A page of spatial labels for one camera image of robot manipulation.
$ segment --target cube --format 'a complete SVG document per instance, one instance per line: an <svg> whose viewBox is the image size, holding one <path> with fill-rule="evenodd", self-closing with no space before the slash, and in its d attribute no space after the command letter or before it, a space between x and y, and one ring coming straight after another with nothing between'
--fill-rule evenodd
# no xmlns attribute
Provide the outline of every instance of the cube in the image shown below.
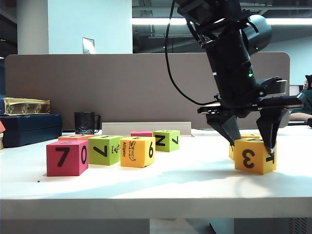
<svg viewBox="0 0 312 234"><path fill-rule="evenodd" d="M243 171L266 174L276 170L277 153L269 155L263 140L245 138L235 141L235 168Z"/></svg>
<svg viewBox="0 0 312 234"><path fill-rule="evenodd" d="M146 167L155 160L155 137L125 137L120 145L122 167Z"/></svg>
<svg viewBox="0 0 312 234"><path fill-rule="evenodd" d="M257 134L241 134L240 135L243 138L256 138L256 139L260 139L260 136ZM231 159L234 160L234 146L232 146L231 144L229 145L229 156Z"/></svg>
<svg viewBox="0 0 312 234"><path fill-rule="evenodd" d="M87 140L60 140L46 146L47 176L79 176L88 168Z"/></svg>
<svg viewBox="0 0 312 234"><path fill-rule="evenodd" d="M180 148L180 131L179 130L159 130L153 131L156 138L156 150L171 152Z"/></svg>
<svg viewBox="0 0 312 234"><path fill-rule="evenodd" d="M94 136L89 141L89 163L110 166L120 161L122 136Z"/></svg>
<svg viewBox="0 0 312 234"><path fill-rule="evenodd" d="M87 140L90 137L94 137L95 135L87 135L87 134L74 134L67 136L59 136L58 140Z"/></svg>
<svg viewBox="0 0 312 234"><path fill-rule="evenodd" d="M0 133L3 133L5 131L5 127L2 124L2 122L0 121Z"/></svg>
<svg viewBox="0 0 312 234"><path fill-rule="evenodd" d="M132 137L152 137L152 131L131 131L130 135Z"/></svg>

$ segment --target gray partition panel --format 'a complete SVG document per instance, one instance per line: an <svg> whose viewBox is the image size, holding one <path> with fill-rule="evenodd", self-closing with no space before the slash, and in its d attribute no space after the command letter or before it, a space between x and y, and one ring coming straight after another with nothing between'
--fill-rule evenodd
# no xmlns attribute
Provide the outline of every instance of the gray partition panel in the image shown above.
<svg viewBox="0 0 312 234"><path fill-rule="evenodd" d="M169 58L184 93L199 102L213 100L217 88L205 53ZM289 81L286 53L260 52L252 62L258 79ZM205 116L197 114L198 106L171 84L164 54L12 55L5 69L6 96L49 99L51 112L62 115L64 129L74 129L75 111L95 111L103 122L190 121L192 128L209 127ZM257 117L252 113L239 126L255 128Z"/></svg>

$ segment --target dark blue box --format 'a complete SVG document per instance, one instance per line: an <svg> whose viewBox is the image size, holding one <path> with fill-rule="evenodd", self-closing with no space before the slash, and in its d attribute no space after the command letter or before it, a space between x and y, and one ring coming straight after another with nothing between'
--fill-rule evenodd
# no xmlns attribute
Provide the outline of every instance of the dark blue box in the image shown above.
<svg viewBox="0 0 312 234"><path fill-rule="evenodd" d="M19 147L62 135L62 118L60 114L1 116L5 127L3 147Z"/></svg>

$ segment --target white column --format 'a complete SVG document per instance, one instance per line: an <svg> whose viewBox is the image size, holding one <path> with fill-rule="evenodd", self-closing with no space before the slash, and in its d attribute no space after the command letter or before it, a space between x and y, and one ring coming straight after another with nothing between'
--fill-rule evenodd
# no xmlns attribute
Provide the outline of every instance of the white column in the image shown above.
<svg viewBox="0 0 312 234"><path fill-rule="evenodd" d="M18 0L18 54L48 54L48 0Z"/></svg>

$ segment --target mug handle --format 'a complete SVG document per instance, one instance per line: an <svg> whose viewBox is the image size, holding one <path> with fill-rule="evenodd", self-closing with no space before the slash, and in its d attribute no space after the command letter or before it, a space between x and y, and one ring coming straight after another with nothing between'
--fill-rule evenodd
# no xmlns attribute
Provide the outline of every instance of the mug handle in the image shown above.
<svg viewBox="0 0 312 234"><path fill-rule="evenodd" d="M96 128L95 128L95 130L94 130L94 133L98 133L99 132L99 126L100 126L100 124L101 124L101 116L99 116L99 115L94 115L94 121L95 121L95 118L98 116L98 118L97 118L97 126L96 126Z"/></svg>

